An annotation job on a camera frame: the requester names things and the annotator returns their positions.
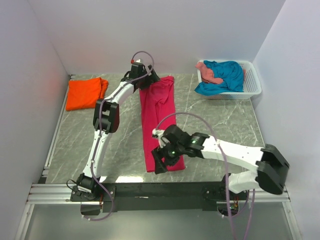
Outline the magenta t shirt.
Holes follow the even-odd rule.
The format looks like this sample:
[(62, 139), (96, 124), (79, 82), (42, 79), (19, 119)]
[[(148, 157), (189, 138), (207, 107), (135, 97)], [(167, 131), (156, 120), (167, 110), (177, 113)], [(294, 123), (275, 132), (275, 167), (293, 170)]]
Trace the magenta t shirt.
[(159, 145), (152, 138), (152, 131), (166, 116), (176, 112), (174, 82), (173, 76), (162, 77), (160, 81), (139, 91), (144, 161), (148, 173), (155, 171), (152, 150)]

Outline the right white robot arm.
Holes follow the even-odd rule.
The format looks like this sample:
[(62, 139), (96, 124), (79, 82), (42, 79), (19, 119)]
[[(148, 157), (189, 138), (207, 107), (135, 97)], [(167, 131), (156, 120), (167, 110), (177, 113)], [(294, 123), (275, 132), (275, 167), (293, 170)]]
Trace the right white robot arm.
[(180, 157), (213, 159), (245, 168), (241, 173), (227, 173), (219, 187), (222, 198), (230, 200), (236, 194), (260, 188), (273, 195), (284, 192), (290, 164), (280, 151), (271, 144), (251, 147), (235, 144), (212, 135), (196, 132), (192, 135), (176, 125), (167, 129), (154, 129), (152, 137), (158, 146), (152, 150), (156, 174), (168, 171)]

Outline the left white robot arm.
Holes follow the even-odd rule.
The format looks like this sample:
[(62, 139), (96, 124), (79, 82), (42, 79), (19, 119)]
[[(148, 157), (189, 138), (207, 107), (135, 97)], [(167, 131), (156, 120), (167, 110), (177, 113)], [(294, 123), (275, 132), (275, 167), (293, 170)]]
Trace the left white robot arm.
[(94, 139), (87, 163), (77, 178), (72, 196), (83, 195), (94, 201), (102, 195), (100, 168), (112, 135), (120, 125), (120, 106), (138, 89), (145, 89), (160, 80), (153, 66), (133, 61), (131, 69), (118, 87), (107, 97), (98, 99), (93, 115)]

